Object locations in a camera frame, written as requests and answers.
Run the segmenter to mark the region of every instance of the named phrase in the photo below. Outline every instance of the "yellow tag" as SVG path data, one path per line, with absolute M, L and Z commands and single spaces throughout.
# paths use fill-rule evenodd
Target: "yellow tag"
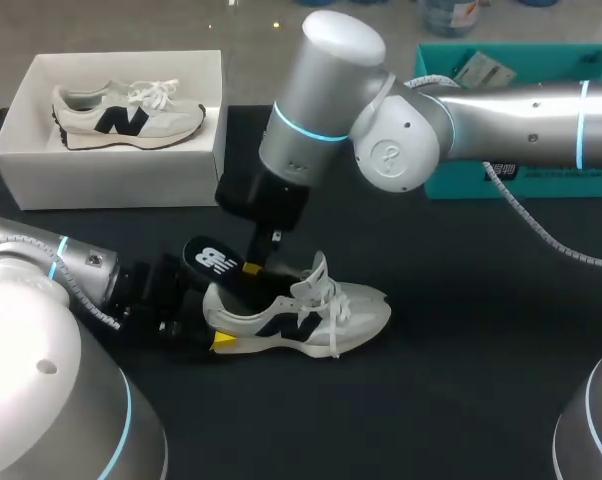
M 243 271 L 245 273 L 249 273 L 250 275 L 256 275 L 257 273 L 259 273 L 259 270 L 261 270 L 262 268 L 263 267 L 260 267 L 256 263 L 245 262 L 243 264 Z
M 226 333 L 221 332 L 214 332 L 214 342 L 212 342 L 210 350 L 231 347 L 235 343 L 237 343 L 237 339 L 234 338 L 232 335 L 228 335 Z

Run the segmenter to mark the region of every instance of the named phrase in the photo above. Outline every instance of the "sneaker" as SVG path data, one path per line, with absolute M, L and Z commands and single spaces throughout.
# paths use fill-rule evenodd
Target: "sneaker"
M 374 338 L 390 318 L 385 295 L 363 285 L 337 283 L 317 253 L 311 270 L 264 311 L 251 312 L 218 284 L 208 287 L 203 313 L 213 329 L 236 338 L 217 353 L 295 348 L 311 357 L 338 357 Z
M 172 99 L 178 84 L 178 80 L 132 85 L 111 81 L 96 92 L 57 86 L 52 115 L 70 150 L 111 145 L 165 148 L 188 139 L 205 118 L 203 105 Z

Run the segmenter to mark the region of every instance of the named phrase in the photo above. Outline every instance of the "cable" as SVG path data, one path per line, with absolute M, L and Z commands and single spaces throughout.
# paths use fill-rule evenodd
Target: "cable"
M 425 77 L 417 77 L 408 82 L 405 82 L 405 86 L 408 88 L 418 88 L 424 85 L 431 84 L 439 84 L 448 87 L 458 87 L 457 83 L 451 78 L 445 77 L 443 75 L 427 75 Z M 602 259 L 591 257 L 590 255 L 586 255 L 585 253 L 578 252 L 573 250 L 570 247 L 566 247 L 557 239 L 555 239 L 552 235 L 548 233 L 548 231 L 541 226 L 539 222 L 537 222 L 532 215 L 519 203 L 519 201 L 512 195 L 512 192 L 508 190 L 508 188 L 503 184 L 499 176 L 492 168 L 490 162 L 481 162 L 483 165 L 483 169 L 492 180 L 492 183 L 497 187 L 497 190 L 501 194 L 501 196 L 510 204 L 514 211 L 519 214 L 521 218 L 532 228 L 532 230 L 539 235 L 544 242 L 550 245 L 552 248 L 557 250 L 559 253 L 566 255 L 574 260 L 585 263 L 587 265 L 593 265 L 595 267 L 602 268 Z
M 57 253 L 48 247 L 45 243 L 32 238 L 26 237 L 23 235 L 9 235 L 5 237 L 0 237 L 0 245 L 5 243 L 27 243 L 35 248 L 38 248 L 42 252 L 44 252 L 53 264 L 57 266 L 57 271 L 61 273 L 63 278 L 68 282 L 68 286 L 70 287 L 70 291 L 74 294 L 74 296 L 79 300 L 79 302 L 85 307 L 85 309 L 90 312 L 95 318 L 106 324 L 108 327 L 114 330 L 121 329 L 121 323 L 119 323 L 116 319 L 106 315 L 101 310 L 99 310 L 94 303 L 90 301 L 90 299 L 83 293 L 81 288 L 77 285 L 77 282 L 74 280 L 72 275 L 70 274 L 70 270 L 68 266 L 65 264 L 63 259 L 57 255 Z

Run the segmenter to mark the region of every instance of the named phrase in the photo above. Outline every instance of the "shoe box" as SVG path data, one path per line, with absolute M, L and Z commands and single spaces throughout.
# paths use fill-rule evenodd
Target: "shoe box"
M 52 117 L 56 85 L 94 91 L 109 80 L 178 79 L 178 98 L 206 109 L 188 141 L 162 150 L 70 151 Z M 0 173 L 22 210 L 216 205 L 227 105 L 220 51 L 37 55 L 0 132 Z

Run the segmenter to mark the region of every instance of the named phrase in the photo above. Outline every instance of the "new balance logo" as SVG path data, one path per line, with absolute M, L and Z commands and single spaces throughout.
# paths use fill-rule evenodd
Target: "new balance logo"
M 257 337 L 273 337 L 280 333 L 281 338 L 307 342 L 322 320 L 317 312 L 310 312 L 299 325 L 299 316 L 296 313 L 280 313 L 257 332 Z
M 148 121 L 148 114 L 138 108 L 132 120 L 128 117 L 128 109 L 125 107 L 110 107 L 99 119 L 94 129 L 100 133 L 110 133 L 112 127 L 119 135 L 138 137 L 141 129 Z
M 210 247 L 204 248 L 195 258 L 201 265 L 212 268 L 219 275 L 237 266 L 237 262 L 226 258 L 220 251 Z

